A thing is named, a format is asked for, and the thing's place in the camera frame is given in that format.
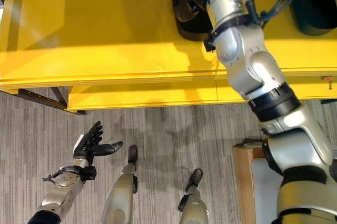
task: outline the robotic arm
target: robotic arm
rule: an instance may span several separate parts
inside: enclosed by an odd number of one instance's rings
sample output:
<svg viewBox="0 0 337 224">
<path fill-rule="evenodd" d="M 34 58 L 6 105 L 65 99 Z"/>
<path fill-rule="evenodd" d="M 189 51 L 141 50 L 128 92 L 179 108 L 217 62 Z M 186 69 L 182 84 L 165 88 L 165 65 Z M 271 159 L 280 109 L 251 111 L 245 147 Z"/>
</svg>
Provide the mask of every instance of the robotic arm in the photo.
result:
<svg viewBox="0 0 337 224">
<path fill-rule="evenodd" d="M 206 50 L 216 50 L 230 85 L 249 103 L 260 129 L 269 136 L 263 144 L 265 156 L 283 176 L 274 223 L 335 223 L 337 183 L 329 172 L 331 146 L 264 44 L 262 28 L 285 7 L 285 0 L 261 16 L 254 0 L 243 1 L 247 11 L 240 0 L 184 0 L 184 7 L 178 2 L 174 10 L 180 22 L 190 21 L 198 11 L 207 12 L 213 29 L 204 42 Z"/>
<path fill-rule="evenodd" d="M 121 148 L 122 141 L 99 144 L 102 140 L 102 128 L 98 121 L 88 133 L 80 135 L 74 147 L 71 166 L 61 167 L 55 174 L 44 179 L 51 181 L 54 187 L 45 196 L 28 224 L 59 224 L 69 212 L 85 182 L 95 179 L 96 169 L 92 166 L 94 157 L 110 155 Z"/>
</svg>

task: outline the cable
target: cable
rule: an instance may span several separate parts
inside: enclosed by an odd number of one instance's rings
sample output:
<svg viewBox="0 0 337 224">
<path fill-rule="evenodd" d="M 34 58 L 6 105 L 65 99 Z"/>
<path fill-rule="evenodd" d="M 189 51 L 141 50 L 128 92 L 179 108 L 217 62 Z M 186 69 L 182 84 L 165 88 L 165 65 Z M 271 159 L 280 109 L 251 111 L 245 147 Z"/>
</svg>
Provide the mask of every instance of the cable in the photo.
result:
<svg viewBox="0 0 337 224">
<path fill-rule="evenodd" d="M 283 10 L 285 10 L 292 3 L 292 1 L 293 0 L 277 0 L 275 5 L 272 7 L 272 9 L 269 12 L 262 11 L 260 16 L 256 12 L 254 0 L 248 0 L 246 2 L 246 8 L 248 10 L 248 13 L 252 21 L 259 25 L 262 23 L 261 27 L 265 28 L 268 21 L 274 16 L 278 15 Z"/>
<path fill-rule="evenodd" d="M 292 3 L 292 1 L 293 0 L 277 0 L 275 5 L 268 13 L 266 11 L 263 11 L 261 13 L 262 29 L 265 28 L 266 24 L 271 18 L 278 15 L 280 12 L 284 11 Z"/>
</svg>

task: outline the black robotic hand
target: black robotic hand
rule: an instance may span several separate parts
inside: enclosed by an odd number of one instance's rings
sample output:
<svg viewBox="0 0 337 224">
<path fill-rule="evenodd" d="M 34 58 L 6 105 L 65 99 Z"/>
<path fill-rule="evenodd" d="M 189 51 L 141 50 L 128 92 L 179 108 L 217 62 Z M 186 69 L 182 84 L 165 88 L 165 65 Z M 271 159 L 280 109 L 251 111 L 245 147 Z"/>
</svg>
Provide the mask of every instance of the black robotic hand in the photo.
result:
<svg viewBox="0 0 337 224">
<path fill-rule="evenodd" d="M 82 139 L 76 143 L 74 148 L 74 158 L 84 157 L 92 165 L 95 156 L 106 156 L 115 153 L 122 146 L 123 142 L 119 141 L 114 144 L 100 144 L 103 134 L 103 126 L 100 121 L 96 122 L 93 127 L 86 133 Z"/>
</svg>

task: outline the floor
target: floor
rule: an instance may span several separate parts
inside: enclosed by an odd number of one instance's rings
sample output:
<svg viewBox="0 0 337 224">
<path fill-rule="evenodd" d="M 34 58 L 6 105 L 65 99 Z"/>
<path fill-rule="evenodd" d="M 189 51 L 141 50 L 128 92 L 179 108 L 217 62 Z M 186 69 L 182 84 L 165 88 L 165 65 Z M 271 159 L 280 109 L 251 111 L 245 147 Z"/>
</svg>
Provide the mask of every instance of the floor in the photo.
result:
<svg viewBox="0 0 337 224">
<path fill-rule="evenodd" d="M 337 149 L 337 103 L 309 101 Z M 50 189 L 42 177 L 70 164 L 78 136 L 97 121 L 103 142 L 123 148 L 94 160 L 88 181 L 64 223 L 98 223 L 105 199 L 126 164 L 127 148 L 139 147 L 134 224 L 179 223 L 177 205 L 195 168 L 210 223 L 240 223 L 231 148 L 263 138 L 246 104 L 89 111 L 78 116 L 0 93 L 0 223 L 27 223 Z"/>
</svg>

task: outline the yellow table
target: yellow table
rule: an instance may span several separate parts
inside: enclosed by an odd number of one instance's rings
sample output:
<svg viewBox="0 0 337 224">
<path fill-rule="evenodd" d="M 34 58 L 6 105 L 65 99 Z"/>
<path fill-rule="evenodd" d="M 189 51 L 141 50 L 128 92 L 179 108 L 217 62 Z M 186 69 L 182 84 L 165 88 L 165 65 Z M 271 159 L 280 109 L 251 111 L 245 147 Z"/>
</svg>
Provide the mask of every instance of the yellow table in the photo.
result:
<svg viewBox="0 0 337 224">
<path fill-rule="evenodd" d="M 256 0 L 260 11 L 275 2 Z M 23 88 L 71 86 L 63 106 L 69 111 L 241 102 L 216 54 L 180 37 L 171 5 L 171 0 L 6 0 L 0 89 L 24 96 Z M 332 90 L 322 81 L 337 76 L 337 30 L 306 36 L 287 9 L 268 23 L 265 37 L 300 98 L 337 97 L 336 80 Z"/>
</svg>

